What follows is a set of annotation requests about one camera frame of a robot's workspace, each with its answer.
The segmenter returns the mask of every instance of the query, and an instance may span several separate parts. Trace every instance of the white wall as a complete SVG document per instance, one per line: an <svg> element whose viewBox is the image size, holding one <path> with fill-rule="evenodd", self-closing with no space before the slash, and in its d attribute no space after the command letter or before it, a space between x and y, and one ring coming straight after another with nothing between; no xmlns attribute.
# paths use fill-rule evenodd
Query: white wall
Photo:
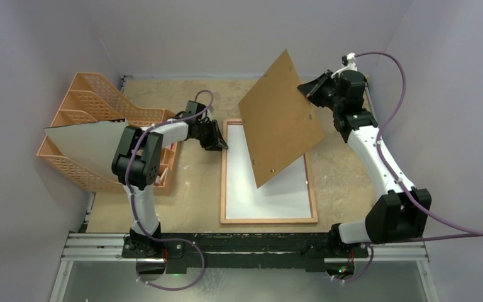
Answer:
<svg viewBox="0 0 483 302"><path fill-rule="evenodd" d="M415 0L387 51L408 90L385 135L397 163L432 194L432 210L483 229L483 1ZM397 103L399 71L384 59L372 73L377 117ZM425 235L452 231L429 220ZM483 238L428 244L442 301L483 301Z"/></svg>
<svg viewBox="0 0 483 302"><path fill-rule="evenodd" d="M318 76L351 51L386 49L411 0L84 3L124 74L260 76L288 48L301 75Z"/></svg>
<svg viewBox="0 0 483 302"><path fill-rule="evenodd" d="M0 301L46 301L86 193L35 157L77 71L118 73L80 1L0 0Z"/></svg>

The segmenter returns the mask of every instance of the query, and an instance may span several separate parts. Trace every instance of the wooden table surface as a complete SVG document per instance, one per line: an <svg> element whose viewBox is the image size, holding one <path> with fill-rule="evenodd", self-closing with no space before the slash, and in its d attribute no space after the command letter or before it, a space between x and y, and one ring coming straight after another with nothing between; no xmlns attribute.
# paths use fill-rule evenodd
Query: wooden table surface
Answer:
<svg viewBox="0 0 483 302"><path fill-rule="evenodd" d="M239 118L238 102L256 80L189 79L130 80L124 95L146 108L178 112L201 89L214 92L213 117ZM199 98L207 104L206 94ZM333 126L332 112L316 108L325 139L309 153L319 222L307 225L221 225L219 194L221 152L201 149L197 140L182 143L176 181L170 196L156 196L155 207L163 232L327 232L338 222L364 218L375 200L375 189L362 162L343 142ZM130 206L124 193L98 192L88 233L126 233L131 225Z"/></svg>

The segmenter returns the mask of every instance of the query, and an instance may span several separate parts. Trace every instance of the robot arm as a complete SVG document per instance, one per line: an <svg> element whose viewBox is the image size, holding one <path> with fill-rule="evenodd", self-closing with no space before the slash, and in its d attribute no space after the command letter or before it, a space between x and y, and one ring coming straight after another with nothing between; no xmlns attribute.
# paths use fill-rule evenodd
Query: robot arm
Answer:
<svg viewBox="0 0 483 302"><path fill-rule="evenodd" d="M377 121L362 107L366 79L356 68L354 53L343 56L342 64L344 67L338 71L327 70L297 88L312 104L332 110L336 130L367 168L377 202L365 219L333 225L329 232L330 242L338 249L347 249L355 243L386 243L420 237L427 215L410 202L392 178L377 153L377 145L406 189L426 209L430 208L431 196L426 189L416 189L397 166L384 141L377 141Z"/></svg>
<svg viewBox="0 0 483 302"><path fill-rule="evenodd" d="M186 110L181 112L181 118L192 116L202 111L205 105L189 101ZM143 132L148 127L138 128L127 126L119 141L118 149L112 162L112 173L118 176L118 180L124 186L129 196L132 193L125 183L125 173L132 155L132 151ZM221 136L218 122L211 119L211 113L205 112L203 115L191 120L180 121L161 126L149 132L146 139L142 142L141 154L136 155L132 162L129 182L133 189L135 200L135 211L140 217L140 222L149 235L160 238L160 222L155 212L154 195L152 185L155 182L159 168L162 148L175 142L181 142L189 138L198 139L202 148L205 150L223 150L228 146ZM134 221L130 229L130 240L144 248L151 248L151 253L159 249L158 242L152 242L143 233Z"/></svg>

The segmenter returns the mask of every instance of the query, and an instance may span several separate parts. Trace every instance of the orange plastic file organizer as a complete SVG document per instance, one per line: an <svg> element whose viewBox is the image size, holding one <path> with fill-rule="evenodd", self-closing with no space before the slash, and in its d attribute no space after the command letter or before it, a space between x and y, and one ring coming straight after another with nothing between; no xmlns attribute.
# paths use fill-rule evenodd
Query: orange plastic file organizer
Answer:
<svg viewBox="0 0 483 302"><path fill-rule="evenodd" d="M74 125L120 118L126 118L130 125L150 126L153 123L165 121L174 115L167 109L148 109L135 106L103 75L79 72L71 83L51 126ZM160 178L158 183L154 184L154 194L171 194L179 151L180 142L162 150L158 172ZM63 156L47 136L43 139L37 156L86 191L123 190L120 183L106 179Z"/></svg>

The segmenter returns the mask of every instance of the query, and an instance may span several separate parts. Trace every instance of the wooden frame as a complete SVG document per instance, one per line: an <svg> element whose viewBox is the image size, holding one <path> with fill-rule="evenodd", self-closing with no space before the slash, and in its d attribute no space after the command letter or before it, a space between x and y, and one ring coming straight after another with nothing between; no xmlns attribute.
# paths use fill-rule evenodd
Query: wooden frame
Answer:
<svg viewBox="0 0 483 302"><path fill-rule="evenodd" d="M228 125L242 125L240 118L228 118L223 121L223 138L227 141ZM221 204L220 204L220 222L221 224L248 224L248 223L317 223L318 209L316 207L316 198L314 197L312 168L310 165L310 156L304 154L304 166L306 172L306 180L308 181L308 199L310 205L310 218L244 218L244 219L227 219L226 217L226 166L227 166L227 150L221 153Z"/></svg>

